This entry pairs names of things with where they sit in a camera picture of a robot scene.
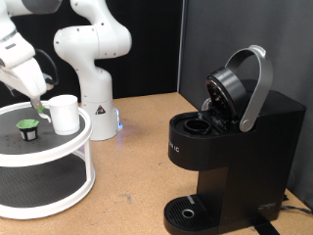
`coffee maker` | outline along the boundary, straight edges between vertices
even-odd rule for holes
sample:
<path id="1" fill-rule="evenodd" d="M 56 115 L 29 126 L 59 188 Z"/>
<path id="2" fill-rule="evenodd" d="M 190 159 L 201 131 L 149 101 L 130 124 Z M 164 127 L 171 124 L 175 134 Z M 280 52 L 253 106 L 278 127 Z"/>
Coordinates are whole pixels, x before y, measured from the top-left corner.
<path id="1" fill-rule="evenodd" d="M 250 56 L 259 64 L 252 87 L 236 76 Z M 266 51 L 242 49 L 208 76 L 201 112 L 171 119 L 168 157 L 199 180 L 196 194 L 166 205 L 170 234 L 222 234 L 278 218 L 305 107 L 270 90 L 272 79 Z"/>

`coffee maker handle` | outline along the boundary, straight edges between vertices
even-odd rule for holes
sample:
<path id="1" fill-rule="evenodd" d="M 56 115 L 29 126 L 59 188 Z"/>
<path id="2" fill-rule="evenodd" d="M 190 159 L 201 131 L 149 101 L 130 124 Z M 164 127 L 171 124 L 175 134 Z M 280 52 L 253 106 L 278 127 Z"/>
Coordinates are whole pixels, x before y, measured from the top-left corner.
<path id="1" fill-rule="evenodd" d="M 236 52 L 227 62 L 226 68 L 236 73 L 240 64 L 250 56 L 256 56 L 259 64 L 259 77 L 254 88 L 253 94 L 248 102 L 244 115 L 240 122 L 240 130 L 242 132 L 250 131 L 260 113 L 267 94 L 273 82 L 273 66 L 272 62 L 266 55 L 266 51 L 256 45 Z"/>

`coffee maker lid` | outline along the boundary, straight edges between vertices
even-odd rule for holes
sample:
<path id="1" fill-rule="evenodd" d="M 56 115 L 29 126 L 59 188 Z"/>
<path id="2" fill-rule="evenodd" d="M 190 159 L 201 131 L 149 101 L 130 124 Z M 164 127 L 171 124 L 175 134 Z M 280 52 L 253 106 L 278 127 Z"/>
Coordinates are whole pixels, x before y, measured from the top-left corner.
<path id="1" fill-rule="evenodd" d="M 259 64 L 259 77 L 246 105 L 246 90 L 236 77 L 236 72 L 242 62 L 253 55 Z M 260 46 L 252 45 L 236 52 L 224 68 L 211 73 L 208 76 L 206 86 L 212 104 L 220 106 L 229 118 L 238 117 L 241 120 L 240 130 L 248 132 L 255 124 L 271 88 L 272 81 L 273 67 L 266 51 Z"/>

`blue light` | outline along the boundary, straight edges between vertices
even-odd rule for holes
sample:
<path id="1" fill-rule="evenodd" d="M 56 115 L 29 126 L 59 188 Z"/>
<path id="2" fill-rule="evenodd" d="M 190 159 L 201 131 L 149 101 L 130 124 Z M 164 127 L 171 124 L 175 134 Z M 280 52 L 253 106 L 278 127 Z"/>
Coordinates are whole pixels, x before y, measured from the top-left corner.
<path id="1" fill-rule="evenodd" d="M 119 110 L 117 110 L 116 112 L 117 112 L 117 128 L 121 129 L 123 127 L 123 124 L 119 122 Z"/>

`drip tray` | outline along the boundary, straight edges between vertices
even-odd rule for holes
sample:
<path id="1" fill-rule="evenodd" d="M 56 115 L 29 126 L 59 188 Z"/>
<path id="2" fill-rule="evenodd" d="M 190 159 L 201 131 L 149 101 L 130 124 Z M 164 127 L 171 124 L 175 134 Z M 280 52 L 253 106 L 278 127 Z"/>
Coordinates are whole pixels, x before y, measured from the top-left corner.
<path id="1" fill-rule="evenodd" d="M 85 182 L 85 161 L 75 154 L 46 164 L 0 167 L 0 205 L 46 206 L 73 194 Z"/>
<path id="2" fill-rule="evenodd" d="M 171 234 L 179 234 L 178 231 L 203 232 L 207 229 L 207 234 L 217 234 L 216 223 L 197 195 L 169 202 L 164 209 L 164 225 L 167 231 L 173 232 Z"/>

